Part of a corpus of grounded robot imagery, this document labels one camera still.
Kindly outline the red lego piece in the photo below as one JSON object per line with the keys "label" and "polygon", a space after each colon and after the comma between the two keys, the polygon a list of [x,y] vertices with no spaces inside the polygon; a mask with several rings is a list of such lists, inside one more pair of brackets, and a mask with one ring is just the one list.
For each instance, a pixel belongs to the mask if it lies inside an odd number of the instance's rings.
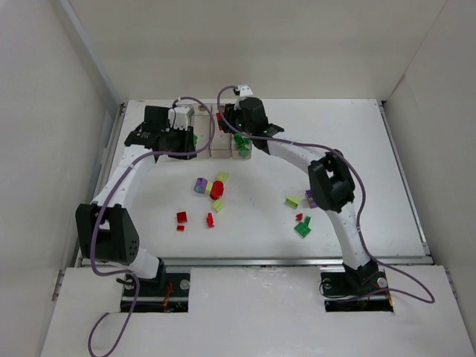
{"label": "red lego piece", "polygon": [[217,125],[219,127],[219,130],[222,132],[227,132],[227,126],[225,125],[223,119],[222,119],[222,114],[220,112],[216,113],[216,121]]}

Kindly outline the purple round lego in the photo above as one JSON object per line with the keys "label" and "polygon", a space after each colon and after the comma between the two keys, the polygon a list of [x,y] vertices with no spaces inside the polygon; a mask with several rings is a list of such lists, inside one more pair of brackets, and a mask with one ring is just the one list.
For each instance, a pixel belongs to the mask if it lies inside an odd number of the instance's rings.
{"label": "purple round lego", "polygon": [[197,178],[196,183],[194,185],[194,190],[197,193],[205,193],[206,187],[208,185],[208,180],[206,178]]}

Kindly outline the red round lego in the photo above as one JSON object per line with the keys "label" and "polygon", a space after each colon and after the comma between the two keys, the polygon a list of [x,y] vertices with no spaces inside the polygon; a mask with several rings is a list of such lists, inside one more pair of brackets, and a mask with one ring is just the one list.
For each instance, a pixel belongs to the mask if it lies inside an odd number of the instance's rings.
{"label": "red round lego", "polygon": [[210,189],[210,197],[212,200],[218,200],[222,197],[224,193],[224,183],[220,180],[216,180]]}

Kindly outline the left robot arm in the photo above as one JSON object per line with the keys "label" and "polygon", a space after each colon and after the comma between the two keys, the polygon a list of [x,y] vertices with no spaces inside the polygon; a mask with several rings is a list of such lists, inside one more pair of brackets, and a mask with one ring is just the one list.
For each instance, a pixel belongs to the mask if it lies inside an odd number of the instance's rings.
{"label": "left robot arm", "polygon": [[143,121],[129,133],[115,171],[91,203],[78,206],[75,218],[84,257],[112,263],[143,280],[162,280],[163,261],[141,247],[129,209],[160,155],[196,157],[191,105],[146,106]]}

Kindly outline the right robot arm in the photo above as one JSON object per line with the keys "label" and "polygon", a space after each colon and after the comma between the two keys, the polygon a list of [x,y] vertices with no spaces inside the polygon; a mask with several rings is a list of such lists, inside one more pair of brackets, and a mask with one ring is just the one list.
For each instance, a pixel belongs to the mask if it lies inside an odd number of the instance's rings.
{"label": "right robot arm", "polygon": [[343,265],[353,274],[375,274],[378,266],[367,253],[359,236],[353,202],[356,188],[350,168],[339,151],[299,145],[285,136],[282,127],[269,123],[263,102],[244,97],[226,104],[220,126],[251,139],[268,155],[278,157],[304,171],[314,203],[323,210],[334,227],[341,246]]}

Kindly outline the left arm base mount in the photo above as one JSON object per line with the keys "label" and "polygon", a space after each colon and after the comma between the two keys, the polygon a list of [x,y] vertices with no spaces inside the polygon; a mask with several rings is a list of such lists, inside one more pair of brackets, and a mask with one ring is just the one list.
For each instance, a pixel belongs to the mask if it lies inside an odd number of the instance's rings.
{"label": "left arm base mount", "polygon": [[139,280],[138,297],[133,312],[137,313],[186,313],[189,307],[191,285],[190,269],[172,268],[164,283]]}

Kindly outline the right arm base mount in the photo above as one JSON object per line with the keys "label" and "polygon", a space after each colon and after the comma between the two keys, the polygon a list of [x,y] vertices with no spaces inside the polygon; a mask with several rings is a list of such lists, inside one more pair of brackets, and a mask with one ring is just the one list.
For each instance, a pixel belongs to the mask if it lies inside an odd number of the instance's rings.
{"label": "right arm base mount", "polygon": [[326,312],[393,312],[382,268],[363,286],[353,286],[343,268],[321,268],[320,275],[319,292],[324,297]]}

